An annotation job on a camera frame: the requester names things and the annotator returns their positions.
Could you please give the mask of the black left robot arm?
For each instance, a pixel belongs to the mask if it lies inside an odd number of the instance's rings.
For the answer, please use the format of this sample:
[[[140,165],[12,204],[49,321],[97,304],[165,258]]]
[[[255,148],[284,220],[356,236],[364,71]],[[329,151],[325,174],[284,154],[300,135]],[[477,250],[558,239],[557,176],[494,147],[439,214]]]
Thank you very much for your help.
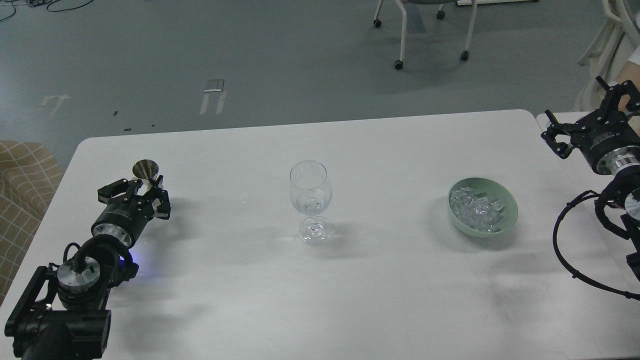
[[[131,249],[152,219],[170,218],[162,175],[121,178],[97,191],[105,209],[91,237],[62,263],[39,266],[9,315],[4,333],[21,360],[98,360],[110,334],[112,289],[132,280],[139,266]]]

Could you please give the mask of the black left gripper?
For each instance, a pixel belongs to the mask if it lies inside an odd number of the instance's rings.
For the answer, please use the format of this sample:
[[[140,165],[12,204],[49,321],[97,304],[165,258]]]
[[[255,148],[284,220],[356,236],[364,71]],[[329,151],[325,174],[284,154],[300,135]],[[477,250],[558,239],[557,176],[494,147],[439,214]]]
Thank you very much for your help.
[[[169,192],[163,180],[162,174],[149,180],[145,200],[138,195],[143,184],[139,178],[121,178],[99,188],[98,202],[105,204],[105,209],[91,226],[91,234],[110,235],[126,248],[133,248],[151,219],[170,219]]]

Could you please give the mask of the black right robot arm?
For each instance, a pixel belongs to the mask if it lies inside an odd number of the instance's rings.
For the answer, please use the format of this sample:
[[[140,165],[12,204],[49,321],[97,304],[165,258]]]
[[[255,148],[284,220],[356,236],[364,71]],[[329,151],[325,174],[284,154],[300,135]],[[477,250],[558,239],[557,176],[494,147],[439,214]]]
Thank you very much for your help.
[[[578,271],[558,246],[563,219],[577,205],[592,199],[602,227],[639,248],[640,138],[629,123],[639,115],[639,90],[631,80],[617,84],[608,84],[601,76],[595,80],[605,91],[599,107],[574,123],[561,123],[547,110],[549,124],[541,138],[562,159],[579,150],[595,174],[611,175],[612,180],[602,191],[584,191],[565,205],[555,221],[551,242],[560,264],[574,279],[637,301],[640,296],[636,292],[615,289]]]

